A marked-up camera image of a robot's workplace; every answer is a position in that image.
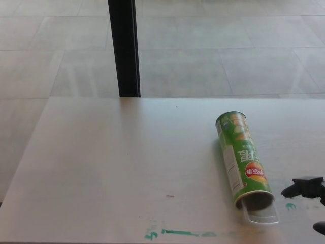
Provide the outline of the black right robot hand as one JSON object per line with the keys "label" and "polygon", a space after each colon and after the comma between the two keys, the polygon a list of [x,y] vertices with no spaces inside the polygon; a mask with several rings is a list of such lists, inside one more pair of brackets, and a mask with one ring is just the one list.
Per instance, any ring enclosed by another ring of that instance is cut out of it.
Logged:
{"label": "black right robot hand", "polygon": [[319,198],[324,205],[324,178],[305,176],[292,179],[293,184],[281,191],[285,198],[302,196],[304,198]]}

